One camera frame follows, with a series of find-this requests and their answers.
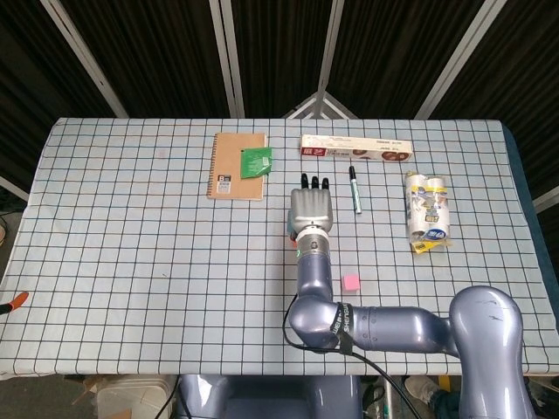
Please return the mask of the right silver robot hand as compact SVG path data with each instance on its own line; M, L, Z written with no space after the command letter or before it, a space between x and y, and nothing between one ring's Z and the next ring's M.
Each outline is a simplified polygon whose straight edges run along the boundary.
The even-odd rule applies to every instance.
M327 177L320 181L316 175L309 178L302 173L300 188L292 190L290 203L287 232L292 241L308 227L331 231L334 217Z

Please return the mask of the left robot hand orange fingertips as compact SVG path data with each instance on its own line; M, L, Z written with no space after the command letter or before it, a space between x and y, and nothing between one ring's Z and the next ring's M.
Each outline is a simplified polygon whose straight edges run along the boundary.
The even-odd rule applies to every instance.
M29 297L28 292L21 292L12 301L8 303L2 303L0 305L0 314L1 315L8 314L18 309L20 306L24 304L24 302L28 299L28 297Z

